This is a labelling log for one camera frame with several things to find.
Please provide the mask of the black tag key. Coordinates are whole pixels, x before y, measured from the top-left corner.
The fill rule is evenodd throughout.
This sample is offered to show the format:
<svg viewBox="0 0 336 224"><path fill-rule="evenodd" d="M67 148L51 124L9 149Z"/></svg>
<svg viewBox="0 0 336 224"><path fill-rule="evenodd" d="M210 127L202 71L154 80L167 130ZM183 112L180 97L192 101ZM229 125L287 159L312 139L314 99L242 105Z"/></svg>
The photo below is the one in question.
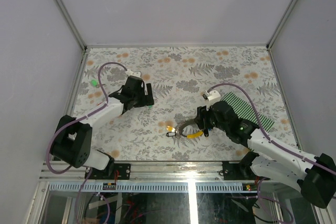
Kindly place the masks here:
<svg viewBox="0 0 336 224"><path fill-rule="evenodd" d="M175 136L177 136L177 133L176 132L167 132L166 136L167 137L175 137Z"/></svg>

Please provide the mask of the yellow tag key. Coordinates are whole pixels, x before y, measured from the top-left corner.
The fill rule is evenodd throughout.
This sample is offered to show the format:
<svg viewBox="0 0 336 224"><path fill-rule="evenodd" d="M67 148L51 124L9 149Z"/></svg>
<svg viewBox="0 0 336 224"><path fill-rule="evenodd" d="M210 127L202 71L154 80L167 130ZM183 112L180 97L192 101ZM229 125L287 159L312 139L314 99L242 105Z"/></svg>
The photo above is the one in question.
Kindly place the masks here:
<svg viewBox="0 0 336 224"><path fill-rule="evenodd" d="M176 128L172 127L172 126L167 126L166 130L169 132L176 132Z"/></svg>

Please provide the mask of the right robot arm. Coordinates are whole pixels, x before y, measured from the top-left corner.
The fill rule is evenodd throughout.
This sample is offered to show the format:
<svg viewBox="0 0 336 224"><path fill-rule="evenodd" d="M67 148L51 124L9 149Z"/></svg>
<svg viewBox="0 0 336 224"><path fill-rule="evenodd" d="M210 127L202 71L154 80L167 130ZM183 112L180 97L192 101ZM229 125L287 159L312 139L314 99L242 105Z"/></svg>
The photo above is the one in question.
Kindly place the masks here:
<svg viewBox="0 0 336 224"><path fill-rule="evenodd" d="M280 182L322 209L335 196L335 162L327 154L316 156L272 138L256 123L240 118L225 101L199 106L195 122L201 130L217 128L253 151L250 160L239 166L243 178L256 175Z"/></svg>

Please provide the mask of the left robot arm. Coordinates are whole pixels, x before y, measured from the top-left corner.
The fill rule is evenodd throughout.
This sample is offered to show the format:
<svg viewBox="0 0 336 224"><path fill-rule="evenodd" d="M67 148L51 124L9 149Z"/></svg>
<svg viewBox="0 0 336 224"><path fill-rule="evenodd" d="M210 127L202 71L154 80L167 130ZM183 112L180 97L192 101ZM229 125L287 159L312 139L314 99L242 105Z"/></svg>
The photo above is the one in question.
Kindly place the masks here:
<svg viewBox="0 0 336 224"><path fill-rule="evenodd" d="M47 158L52 155L73 168L91 167L103 179L111 178L115 172L114 159L91 147L94 131L133 108L153 104L152 85L140 77L129 76L119 90L109 94L107 100L88 114L80 118L64 115L48 147Z"/></svg>

